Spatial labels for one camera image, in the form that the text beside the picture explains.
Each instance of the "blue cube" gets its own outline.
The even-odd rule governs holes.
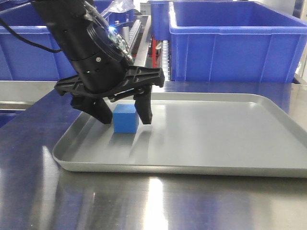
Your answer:
[[[134,104],[118,104],[113,111],[115,133],[136,133],[139,126],[139,115]]]

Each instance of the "table surface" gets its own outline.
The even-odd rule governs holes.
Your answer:
[[[166,82],[266,96],[307,130],[307,86]],[[69,172],[51,152],[79,115],[52,91],[0,129],[0,230],[307,229],[307,179]]]

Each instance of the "blue plastic bin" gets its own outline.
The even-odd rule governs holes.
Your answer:
[[[28,0],[0,0],[0,11],[26,3]]]
[[[292,82],[306,22],[253,1],[169,7],[172,80]]]
[[[151,16],[152,16],[152,34],[156,40],[170,40],[168,19],[168,3],[174,0],[150,0]]]
[[[99,8],[104,10],[111,4],[112,1],[113,0],[95,0],[95,5],[99,4]],[[110,25],[114,25],[116,21],[119,21],[120,23],[124,23],[127,21],[132,22],[134,18],[134,10],[130,10],[125,13],[109,12],[106,14],[105,17]]]
[[[109,6],[110,2],[97,0],[94,3],[98,11],[102,12]],[[52,34],[30,3],[0,11],[0,17],[14,31],[28,40],[52,49],[59,48]],[[30,46],[18,40],[0,26],[0,80],[57,81],[75,74],[75,70],[63,52],[52,54]]]

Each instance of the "tray rim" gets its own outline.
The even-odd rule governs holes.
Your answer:
[[[222,97],[227,100],[181,100],[177,99],[163,99],[163,95],[175,95],[180,97],[195,97],[198,95],[208,96],[208,97]],[[245,100],[234,101],[231,98],[241,98]],[[133,100],[132,97],[125,98],[122,101]],[[295,126],[295,128],[300,132],[305,134],[307,139],[307,131],[304,130],[297,122],[295,122],[283,109],[281,109],[277,104],[275,104],[271,99],[253,93],[212,93],[212,92],[153,92],[152,101],[203,101],[203,102],[242,102],[242,103],[259,103],[262,104],[274,117],[274,113],[278,113],[277,120],[280,121],[282,118],[286,118],[287,125]],[[59,145],[63,142],[63,139],[70,133],[72,127],[76,126],[76,122],[81,123],[81,128],[78,133],[83,129],[87,122],[89,122],[91,116],[81,112],[75,121],[69,126],[62,137],[58,140],[56,145],[52,150],[53,159],[65,170],[71,172],[104,172],[104,173],[165,173],[165,174],[203,174],[203,175],[229,175],[229,176],[263,176],[263,177],[297,177],[297,178],[307,178],[307,168],[265,168],[265,167],[221,167],[221,166],[181,166],[181,165],[139,165],[139,164],[105,164],[96,162],[71,162],[64,161],[57,157],[57,149]],[[78,165],[88,165],[86,168],[88,170],[78,170]]]

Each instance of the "metal tray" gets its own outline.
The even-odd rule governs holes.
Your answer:
[[[53,157],[69,171],[307,177],[307,132],[265,97],[161,92],[152,110],[136,134],[81,113]]]

